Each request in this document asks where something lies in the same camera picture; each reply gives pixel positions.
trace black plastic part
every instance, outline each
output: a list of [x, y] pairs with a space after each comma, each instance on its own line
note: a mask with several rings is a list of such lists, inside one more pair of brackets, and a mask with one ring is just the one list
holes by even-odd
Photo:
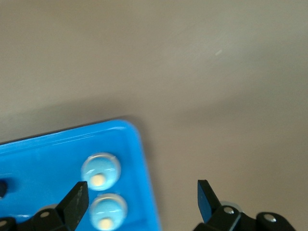
[[[232, 214], [224, 211], [227, 207], [233, 210]], [[231, 206], [221, 206], [216, 210], [206, 225], [220, 231], [233, 231], [240, 218], [241, 213], [236, 208]]]
[[6, 184], [6, 182], [0, 180], [0, 200], [5, 196], [7, 190], [8, 190], [8, 185]]
[[[204, 220], [194, 231], [295, 231], [292, 225], [276, 213], [259, 213], [256, 219], [245, 213], [240, 213], [232, 206], [221, 206], [207, 180], [198, 181], [198, 206]], [[233, 213], [227, 213], [224, 208], [232, 208]], [[264, 215], [275, 217], [271, 222]]]
[[[275, 217], [276, 221], [271, 222], [265, 219], [264, 215], [271, 214]], [[258, 230], [263, 231], [295, 231], [292, 225], [281, 215], [276, 213], [259, 213], [257, 215]]]
[[32, 218], [35, 231], [53, 231], [64, 226], [55, 209], [44, 209]]
[[39, 211], [31, 219], [16, 224], [14, 218], [0, 218], [0, 231], [74, 231], [89, 206], [88, 185], [78, 182], [55, 209]]
[[16, 221], [14, 218], [0, 218], [0, 222], [6, 222], [0, 227], [1, 231], [13, 231], [16, 229]]
[[219, 199], [207, 180], [198, 180], [198, 206], [204, 223], [208, 222], [212, 214], [221, 207]]
[[78, 182], [66, 197], [57, 205], [56, 210], [70, 230], [75, 230], [89, 206], [88, 185]]

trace blue tray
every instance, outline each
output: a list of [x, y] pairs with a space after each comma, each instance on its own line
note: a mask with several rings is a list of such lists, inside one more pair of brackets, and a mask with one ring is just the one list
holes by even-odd
[[[161, 230], [138, 132], [122, 120], [0, 145], [0, 180], [8, 183], [8, 193], [0, 200], [0, 217], [23, 222], [42, 207], [59, 203], [82, 180], [83, 163], [96, 153], [116, 156], [121, 176], [110, 189], [89, 189], [90, 205], [99, 195], [118, 194], [128, 207], [119, 231]], [[89, 209], [76, 230], [96, 230]]]

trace white pill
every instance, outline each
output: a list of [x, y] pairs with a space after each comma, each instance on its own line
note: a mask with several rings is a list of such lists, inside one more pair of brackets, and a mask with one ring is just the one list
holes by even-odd
[[101, 230], [109, 230], [112, 228], [114, 223], [110, 218], [103, 218], [100, 220], [99, 227]]
[[96, 174], [91, 177], [91, 184], [94, 186], [102, 186], [106, 181], [106, 178], [103, 174]]

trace screw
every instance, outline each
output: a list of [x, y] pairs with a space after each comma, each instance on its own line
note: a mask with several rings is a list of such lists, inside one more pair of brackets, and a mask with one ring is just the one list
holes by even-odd
[[2, 199], [5, 196], [7, 189], [8, 186], [6, 182], [0, 180], [0, 199]]
[[45, 218], [45, 217], [49, 216], [49, 214], [50, 214], [50, 212], [43, 212], [43, 213], [41, 213], [40, 217]]
[[268, 220], [269, 222], [276, 222], [277, 221], [276, 218], [272, 214], [268, 214], [268, 213], [264, 215], [264, 218], [266, 220]]
[[234, 214], [234, 210], [231, 207], [225, 207], [223, 211], [228, 214]]
[[5, 226], [8, 222], [6, 220], [0, 221], [0, 227]]

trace gray table surface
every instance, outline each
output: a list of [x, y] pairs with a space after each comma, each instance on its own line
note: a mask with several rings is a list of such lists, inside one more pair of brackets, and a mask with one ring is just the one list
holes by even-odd
[[0, 0], [0, 142], [115, 117], [164, 230], [202, 220], [198, 179], [306, 230], [307, 0]]

